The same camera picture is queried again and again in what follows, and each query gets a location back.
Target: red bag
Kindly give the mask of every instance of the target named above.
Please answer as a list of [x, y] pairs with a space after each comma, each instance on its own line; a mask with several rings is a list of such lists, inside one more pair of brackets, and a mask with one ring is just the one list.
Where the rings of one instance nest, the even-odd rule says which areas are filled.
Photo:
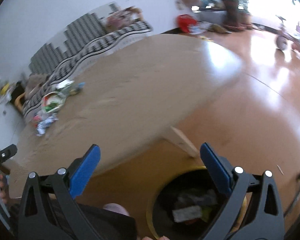
[[189, 33], [190, 32], [188, 28], [189, 25], [196, 25], [197, 20], [195, 20], [193, 17], [191, 17], [188, 14], [183, 14], [177, 17], [177, 24], [183, 32]]

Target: yellow object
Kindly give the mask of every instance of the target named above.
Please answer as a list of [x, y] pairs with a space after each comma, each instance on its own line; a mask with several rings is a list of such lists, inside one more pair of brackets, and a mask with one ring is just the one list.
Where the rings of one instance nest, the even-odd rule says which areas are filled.
[[4, 94], [7, 92], [9, 86], [10, 86], [10, 84], [7, 83], [7, 84], [2, 88], [2, 90], [0, 91], [0, 95], [4, 95]]
[[208, 29], [208, 32], [216, 32], [216, 33], [231, 33], [227, 29], [223, 28], [219, 24], [212, 24]]
[[18, 96], [16, 98], [16, 100], [14, 101], [14, 105], [16, 106], [16, 108], [19, 110], [20, 113], [22, 113], [23, 111], [23, 104], [21, 104], [21, 98], [25, 97], [25, 92], [23, 94], [21, 94], [20, 96]]
[[204, 209], [202, 209], [201, 213], [202, 213], [202, 216], [201, 216], [201, 219], [208, 223], [209, 221], [209, 217], [210, 217], [210, 213], [211, 211], [213, 210], [213, 207], [205, 207]]
[[200, 38], [201, 38], [202, 40], [205, 40], [205, 41], [213, 41], [213, 40], [209, 39], [209, 38], [206, 37], [206, 36], [200, 36]]

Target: polished floor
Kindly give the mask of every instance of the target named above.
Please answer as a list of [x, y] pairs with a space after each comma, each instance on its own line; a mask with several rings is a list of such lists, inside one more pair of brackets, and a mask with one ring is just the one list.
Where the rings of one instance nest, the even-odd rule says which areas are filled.
[[[300, 171], [299, 55], [290, 49], [277, 50], [276, 36], [269, 32], [207, 36], [238, 54], [244, 69], [235, 86], [197, 109], [179, 128], [197, 147], [207, 141], [249, 173], [271, 170], [286, 209]], [[286, 228], [299, 212], [300, 202], [286, 218]]]
[[[300, 171], [300, 59], [290, 50], [276, 50], [275, 35], [263, 31], [208, 33], [214, 42], [245, 62], [239, 80], [209, 104], [183, 120], [180, 128], [199, 148], [209, 142], [219, 155], [245, 171], [271, 170], [283, 209], [293, 199]], [[89, 182], [82, 203], [102, 206], [116, 202], [136, 218], [140, 236], [151, 236], [145, 209], [163, 181], [195, 165], [166, 141]], [[286, 218], [288, 228], [300, 212], [300, 202]]]

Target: toy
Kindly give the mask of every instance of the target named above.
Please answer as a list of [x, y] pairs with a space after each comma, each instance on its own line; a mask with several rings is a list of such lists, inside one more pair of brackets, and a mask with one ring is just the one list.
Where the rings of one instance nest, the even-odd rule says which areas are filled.
[[135, 8], [134, 6], [131, 6], [123, 10], [112, 13], [106, 19], [106, 26], [108, 28], [112, 27], [114, 28], [114, 30], [120, 30], [137, 21], [143, 21], [142, 11], [139, 8]]
[[51, 92], [41, 100], [41, 109], [44, 114], [54, 113], [64, 105], [66, 96], [61, 92]]
[[300, 52], [300, 37], [299, 36], [293, 36], [286, 32], [286, 27], [283, 23], [283, 21], [286, 21], [285, 18], [276, 15], [280, 20], [280, 30], [278, 31], [278, 37], [276, 39], [276, 44], [279, 50], [285, 50], [288, 47], [287, 40], [293, 41], [293, 44], [291, 45], [291, 49], [296, 50]]

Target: crumpled plastic bag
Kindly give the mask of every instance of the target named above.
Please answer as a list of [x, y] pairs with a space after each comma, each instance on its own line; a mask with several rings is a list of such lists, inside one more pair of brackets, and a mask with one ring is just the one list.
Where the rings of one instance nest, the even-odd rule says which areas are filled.
[[190, 191], [180, 193], [178, 200], [175, 203], [175, 208], [184, 208], [192, 205], [205, 207], [217, 204], [217, 195], [213, 189], [209, 189], [206, 192], [200, 192], [196, 189], [192, 189]]
[[56, 113], [53, 113], [46, 120], [39, 122], [37, 126], [37, 136], [42, 136], [46, 133], [46, 128], [50, 127], [55, 121], [59, 120]]

